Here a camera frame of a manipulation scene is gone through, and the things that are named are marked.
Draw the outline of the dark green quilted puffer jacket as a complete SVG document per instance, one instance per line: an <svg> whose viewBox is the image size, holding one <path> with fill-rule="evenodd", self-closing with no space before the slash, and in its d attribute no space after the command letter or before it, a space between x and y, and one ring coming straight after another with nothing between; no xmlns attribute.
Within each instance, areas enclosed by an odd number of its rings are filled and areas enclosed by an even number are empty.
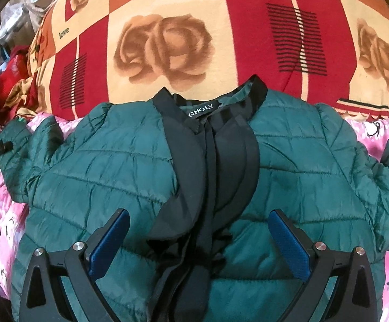
<svg viewBox="0 0 389 322"><path fill-rule="evenodd" d="M84 241L119 208L130 228L100 289L123 321L276 321L301 285L267 226L276 208L334 250L362 246L383 289L389 142L375 159L330 106L257 76L209 102L102 103L69 135L48 117L0 136L9 194L29 206L14 311L36 248Z"/></svg>

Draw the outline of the red crumpled fabric pile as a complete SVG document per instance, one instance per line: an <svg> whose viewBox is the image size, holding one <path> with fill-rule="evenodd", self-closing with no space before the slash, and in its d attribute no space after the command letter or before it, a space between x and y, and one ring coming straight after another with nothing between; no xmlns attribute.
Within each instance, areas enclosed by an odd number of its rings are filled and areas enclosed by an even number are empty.
<svg viewBox="0 0 389 322"><path fill-rule="evenodd" d="M17 46L0 73L0 128L16 116L33 117L47 110L45 93L29 68L31 55L29 47Z"/></svg>

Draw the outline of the grey metal object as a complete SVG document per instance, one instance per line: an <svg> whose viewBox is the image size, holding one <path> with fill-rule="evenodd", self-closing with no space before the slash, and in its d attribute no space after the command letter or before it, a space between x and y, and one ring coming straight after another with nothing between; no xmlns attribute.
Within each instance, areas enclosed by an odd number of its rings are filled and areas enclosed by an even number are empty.
<svg viewBox="0 0 389 322"><path fill-rule="evenodd" d="M28 45L55 0L10 0L0 13L0 44Z"/></svg>

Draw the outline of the red cream rose blanket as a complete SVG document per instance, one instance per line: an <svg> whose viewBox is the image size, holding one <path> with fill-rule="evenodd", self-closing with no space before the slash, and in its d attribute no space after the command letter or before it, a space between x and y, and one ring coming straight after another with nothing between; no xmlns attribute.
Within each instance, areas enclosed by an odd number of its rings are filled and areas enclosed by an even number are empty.
<svg viewBox="0 0 389 322"><path fill-rule="evenodd" d="M389 117L385 0L56 0L32 43L39 106L65 119L162 88L212 100L257 75L360 118Z"/></svg>

